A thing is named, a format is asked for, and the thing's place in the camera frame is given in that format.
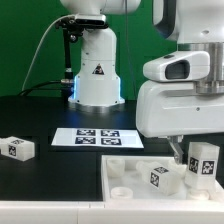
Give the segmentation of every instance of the black cable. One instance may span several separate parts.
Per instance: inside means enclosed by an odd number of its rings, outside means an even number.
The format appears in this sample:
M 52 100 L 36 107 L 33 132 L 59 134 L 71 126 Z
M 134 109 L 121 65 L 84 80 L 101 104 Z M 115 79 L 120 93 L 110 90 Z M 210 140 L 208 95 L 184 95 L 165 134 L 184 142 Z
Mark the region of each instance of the black cable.
M 35 85 L 35 86 L 33 86 L 33 87 L 29 88 L 29 89 L 23 90 L 22 92 L 20 92 L 19 94 L 17 94 L 17 96 L 27 96 L 33 90 L 46 90 L 46 89 L 40 89 L 40 87 L 47 86 L 47 85 L 52 85 L 52 84 L 59 84 L 59 83 L 61 83 L 60 80 L 43 82 L 43 83 L 37 84 L 37 85 Z

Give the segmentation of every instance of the paper sheet with markers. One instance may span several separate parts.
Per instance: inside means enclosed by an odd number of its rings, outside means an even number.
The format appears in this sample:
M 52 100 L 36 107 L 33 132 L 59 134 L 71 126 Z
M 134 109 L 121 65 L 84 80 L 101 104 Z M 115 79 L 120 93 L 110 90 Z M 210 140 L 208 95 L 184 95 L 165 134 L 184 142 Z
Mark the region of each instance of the paper sheet with markers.
M 143 148 L 136 130 L 58 128 L 53 146 Z

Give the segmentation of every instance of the black and white pattern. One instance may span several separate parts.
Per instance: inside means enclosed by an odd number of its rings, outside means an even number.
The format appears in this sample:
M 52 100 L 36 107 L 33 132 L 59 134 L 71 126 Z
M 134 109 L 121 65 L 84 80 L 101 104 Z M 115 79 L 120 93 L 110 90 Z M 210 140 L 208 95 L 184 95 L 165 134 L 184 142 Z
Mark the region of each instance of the black and white pattern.
M 212 175 L 214 173 L 215 161 L 203 161 L 202 175 Z
M 16 147 L 9 145 L 9 155 L 10 156 L 16 156 Z
M 198 173 L 199 160 L 191 157 L 189 163 L 189 170 L 193 173 Z
M 12 141 L 11 143 L 12 144 L 15 144 L 15 145 L 19 145 L 19 144 L 21 144 L 21 143 L 23 143 L 24 141 L 22 141 L 22 140 L 20 140 L 20 139 L 16 139 L 16 140 L 14 140 L 14 141 Z
M 119 131 L 101 130 L 101 136 L 103 137 L 120 137 Z
M 159 176 L 151 172 L 150 183 L 155 187 L 159 187 Z
M 102 145 L 122 145 L 121 140 L 119 138 L 102 138 L 101 139 Z
M 156 170 L 158 173 L 161 173 L 161 174 L 169 172 L 169 170 L 167 170 L 164 167 L 158 167 L 158 168 L 156 168 L 154 170 Z
M 77 135 L 82 135 L 82 136 L 96 136 L 96 130 L 91 130 L 91 129 L 78 129 L 77 130 Z
M 75 139 L 75 144 L 94 145 L 96 144 L 96 139 L 92 137 L 77 137 Z

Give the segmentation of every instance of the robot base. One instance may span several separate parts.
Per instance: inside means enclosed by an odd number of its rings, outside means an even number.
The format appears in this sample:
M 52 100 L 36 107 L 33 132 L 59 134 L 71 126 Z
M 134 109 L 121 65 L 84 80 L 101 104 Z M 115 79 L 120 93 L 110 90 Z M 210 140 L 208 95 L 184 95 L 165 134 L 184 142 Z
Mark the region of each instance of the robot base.
M 68 105 L 72 109 L 80 110 L 88 113 L 110 113 L 113 111 L 122 111 L 124 110 L 125 100 L 121 99 L 117 104 L 110 106 L 91 106 L 91 105 L 83 105 L 72 97 L 68 99 Z

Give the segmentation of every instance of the cable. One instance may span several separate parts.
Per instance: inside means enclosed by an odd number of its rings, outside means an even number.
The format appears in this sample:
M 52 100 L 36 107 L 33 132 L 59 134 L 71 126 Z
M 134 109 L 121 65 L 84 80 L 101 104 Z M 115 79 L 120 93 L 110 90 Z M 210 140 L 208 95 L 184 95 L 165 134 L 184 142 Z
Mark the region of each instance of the cable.
M 42 46 L 42 44 L 43 44 L 43 42 L 44 42 L 44 40 L 45 40 L 47 34 L 49 33 L 50 29 L 55 25 L 55 23 L 59 22 L 60 20 L 65 19 L 65 18 L 68 18 L 68 17 L 72 17 L 72 16 L 74 16 L 74 15 L 62 16 L 62 17 L 56 19 L 53 23 L 51 23 L 51 25 L 50 25 L 50 26 L 47 28 L 47 30 L 44 32 L 44 34 L 43 34 L 43 36 L 42 36 L 42 38 L 41 38 L 41 40 L 40 40 L 40 42 L 39 42 L 39 44 L 38 44 L 38 47 L 37 47 L 37 49 L 36 49 L 36 52 L 35 52 L 35 54 L 34 54 L 34 56 L 33 56 L 33 60 L 32 60 L 32 62 L 31 62 L 31 64 L 30 64 L 30 67 L 29 67 L 29 70 L 28 70 L 27 75 L 26 75 L 26 77 L 25 77 L 25 80 L 24 80 L 24 82 L 23 82 L 22 91 L 25 90 L 25 86 L 26 86 L 27 81 L 28 81 L 28 79 L 29 79 L 29 77 L 30 77 L 30 74 L 31 74 L 31 71 L 32 71 L 32 69 L 33 69 L 33 65 L 34 65 L 34 63 L 35 63 L 35 61 L 36 61 L 37 55 L 38 55 L 38 53 L 39 53 L 39 51 L 40 51 L 40 48 L 41 48 L 41 46 Z
M 130 53 L 130 47 L 129 47 L 129 38 L 128 38 L 128 0 L 125 0 L 125 19 L 126 19 L 126 27 L 125 27 L 125 35 L 126 35 L 126 48 L 127 48 L 127 54 L 128 54 L 128 65 L 129 65 L 129 72 L 132 79 L 132 85 L 133 85 L 133 92 L 135 100 L 137 99 L 137 88 L 136 88 L 136 80 L 134 76 L 134 71 L 131 63 L 131 53 Z
M 33 90 L 47 90 L 47 89 L 40 89 L 40 87 L 52 85 L 52 84 L 59 84 L 59 83 L 61 83 L 61 81 L 59 81 L 59 80 L 43 82 L 43 83 L 37 84 L 29 89 L 25 89 L 25 90 L 21 91 L 17 96 L 27 96 Z

